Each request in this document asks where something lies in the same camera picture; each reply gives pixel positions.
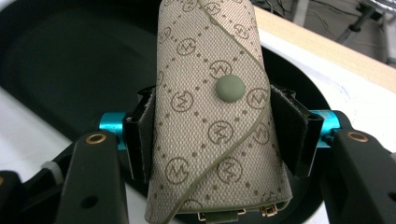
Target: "round snap button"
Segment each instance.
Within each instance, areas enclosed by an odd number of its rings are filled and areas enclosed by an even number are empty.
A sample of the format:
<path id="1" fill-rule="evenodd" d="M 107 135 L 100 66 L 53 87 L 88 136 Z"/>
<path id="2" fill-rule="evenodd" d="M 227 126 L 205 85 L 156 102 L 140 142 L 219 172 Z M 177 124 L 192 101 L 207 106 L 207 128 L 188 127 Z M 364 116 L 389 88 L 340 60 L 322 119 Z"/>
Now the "round snap button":
<path id="1" fill-rule="evenodd" d="M 227 75 L 216 82 L 216 94 L 220 100 L 232 103 L 241 99 L 245 94 L 246 86 L 238 76 Z"/>

